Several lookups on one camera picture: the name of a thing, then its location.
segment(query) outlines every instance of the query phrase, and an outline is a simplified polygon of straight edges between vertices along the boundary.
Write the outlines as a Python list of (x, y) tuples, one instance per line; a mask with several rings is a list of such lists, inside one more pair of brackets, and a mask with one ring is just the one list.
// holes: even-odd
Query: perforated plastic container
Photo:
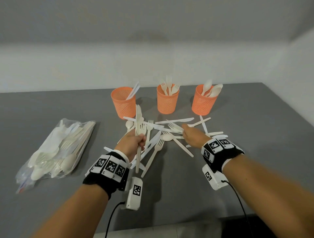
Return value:
[(195, 94), (194, 94), (194, 99), (193, 99), (193, 104), (192, 104), (192, 111), (197, 115), (205, 116), (209, 114), (218, 96), (209, 98), (209, 97), (202, 96), (201, 95), (202, 92), (203, 92), (203, 84), (198, 85), (195, 89)]
[(162, 114), (171, 114), (176, 109), (176, 102), (178, 100), (179, 91), (174, 95), (167, 96), (161, 89), (161, 86), (157, 87), (157, 109)]
[(130, 87), (120, 87), (111, 92), (113, 104), (115, 105), (117, 114), (121, 119), (124, 119), (124, 116), (135, 117), (135, 95), (131, 99), (126, 100), (131, 91), (132, 88)]

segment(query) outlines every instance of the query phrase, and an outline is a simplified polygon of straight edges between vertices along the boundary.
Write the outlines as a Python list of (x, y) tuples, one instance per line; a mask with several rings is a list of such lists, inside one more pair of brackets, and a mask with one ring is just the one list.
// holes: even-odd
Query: hand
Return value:
[(204, 132), (194, 127), (189, 127), (187, 124), (183, 124), (182, 128), (184, 129), (183, 137), (185, 141), (192, 147), (201, 149), (211, 139)]
[(135, 129), (133, 129), (122, 137), (115, 149), (124, 153), (131, 162), (137, 154), (138, 146), (142, 147), (142, 150), (144, 150), (145, 142), (146, 136), (143, 134), (135, 136)]

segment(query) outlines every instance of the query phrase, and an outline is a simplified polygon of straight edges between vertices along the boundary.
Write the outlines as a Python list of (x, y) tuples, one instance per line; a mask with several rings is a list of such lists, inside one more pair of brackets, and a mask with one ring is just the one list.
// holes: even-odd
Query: black wristband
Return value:
[(226, 138), (213, 138), (202, 147), (203, 158), (214, 173), (222, 173), (225, 161), (239, 154), (244, 154), (244, 151)]
[[(126, 164), (126, 161), (122, 158), (121, 155), (116, 152), (110, 152), (105, 156), (102, 155), (95, 162), (95, 164), (89, 170), (89, 174), (83, 180), (83, 184), (97, 184), (100, 186), (103, 190), (106, 191), (109, 199), (111, 198), (111, 194), (114, 193), (117, 189), (124, 189), (129, 174), (129, 168), (110, 161), (110, 156), (113, 156), (115, 160), (122, 160)], [(112, 170), (112, 174), (114, 174), (113, 178), (116, 179), (109, 178), (104, 175), (104, 170), (108, 170), (110, 172), (110, 169)]]

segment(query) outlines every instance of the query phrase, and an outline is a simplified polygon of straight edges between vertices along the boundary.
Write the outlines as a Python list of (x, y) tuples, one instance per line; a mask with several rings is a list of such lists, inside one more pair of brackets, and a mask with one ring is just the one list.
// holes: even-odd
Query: floor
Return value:
[[(142, 229), (120, 230), (108, 233), (107, 238), (220, 238), (220, 221), (191, 222), (177, 225), (155, 226)], [(94, 238), (104, 238), (105, 233), (98, 233)]]

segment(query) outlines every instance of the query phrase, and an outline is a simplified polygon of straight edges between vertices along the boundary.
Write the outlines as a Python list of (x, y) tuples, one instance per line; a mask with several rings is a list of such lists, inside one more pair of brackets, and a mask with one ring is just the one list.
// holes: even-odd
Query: clear plastic bag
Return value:
[(31, 189), (39, 179), (63, 178), (78, 164), (95, 121), (60, 120), (40, 148), (16, 174), (16, 193)]

